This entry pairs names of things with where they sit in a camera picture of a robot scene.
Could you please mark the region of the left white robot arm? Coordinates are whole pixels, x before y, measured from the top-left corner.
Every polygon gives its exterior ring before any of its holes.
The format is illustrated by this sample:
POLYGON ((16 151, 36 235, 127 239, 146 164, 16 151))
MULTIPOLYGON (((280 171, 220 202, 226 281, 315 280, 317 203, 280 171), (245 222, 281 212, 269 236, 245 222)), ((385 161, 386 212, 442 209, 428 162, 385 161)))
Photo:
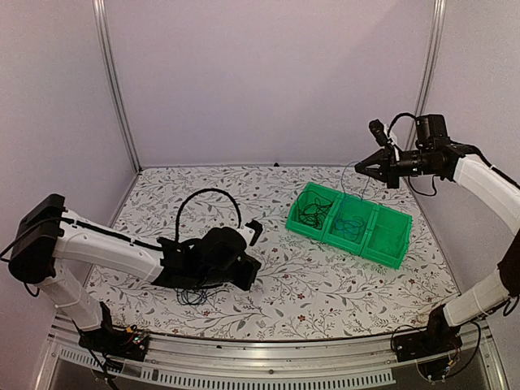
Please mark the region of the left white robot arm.
POLYGON ((125 235, 80 217, 51 194, 19 223, 6 248, 8 270, 46 294, 104 353, 121 344, 110 311, 91 297, 67 269, 68 260, 122 271, 155 286, 201 290, 233 284, 250 290, 260 262, 246 250, 262 235, 256 220, 237 227, 214 227, 202 238, 155 240, 125 235))

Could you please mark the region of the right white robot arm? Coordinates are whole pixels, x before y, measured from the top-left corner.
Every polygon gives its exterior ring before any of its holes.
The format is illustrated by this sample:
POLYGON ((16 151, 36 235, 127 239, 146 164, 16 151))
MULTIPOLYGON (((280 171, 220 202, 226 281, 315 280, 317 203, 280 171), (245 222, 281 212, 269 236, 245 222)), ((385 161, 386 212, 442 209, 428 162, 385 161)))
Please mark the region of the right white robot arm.
POLYGON ((398 145, 393 133, 396 120, 384 124, 374 119, 368 128, 379 149, 358 162, 356 172, 390 189, 398 188, 405 178, 419 176, 455 184, 494 214, 511 237, 509 248, 489 275, 431 312, 428 324, 432 327, 421 335, 419 343, 424 352, 437 354, 450 343, 450 328, 486 316, 519 296, 519 185, 486 159, 477 146, 453 140, 443 115, 404 112, 396 116, 402 118, 414 121, 414 146, 406 149, 398 145))

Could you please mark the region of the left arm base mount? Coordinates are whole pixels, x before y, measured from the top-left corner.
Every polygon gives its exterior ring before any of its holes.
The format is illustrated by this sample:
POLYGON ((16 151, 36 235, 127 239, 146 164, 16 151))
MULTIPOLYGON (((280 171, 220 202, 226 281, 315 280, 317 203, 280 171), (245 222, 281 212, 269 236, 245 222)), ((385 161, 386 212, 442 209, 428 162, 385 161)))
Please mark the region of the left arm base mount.
POLYGON ((113 327, 109 308, 103 302, 100 306, 100 327, 92 331, 80 330, 80 346, 104 355, 143 362, 149 348, 150 332, 136 325, 125 329, 113 327))

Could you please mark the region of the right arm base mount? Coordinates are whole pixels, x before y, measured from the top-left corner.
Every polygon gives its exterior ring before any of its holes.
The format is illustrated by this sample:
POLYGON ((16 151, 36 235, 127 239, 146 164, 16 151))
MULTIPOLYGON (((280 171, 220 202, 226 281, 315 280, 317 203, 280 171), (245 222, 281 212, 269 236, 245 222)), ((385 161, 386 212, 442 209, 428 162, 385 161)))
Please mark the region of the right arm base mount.
POLYGON ((441 353, 454 352, 452 357, 420 363, 419 374, 429 381, 446 379, 460 357, 462 338, 460 326, 450 327, 444 315, 444 305, 435 308, 428 316, 425 330, 391 336, 390 347, 398 362, 428 358, 441 353))

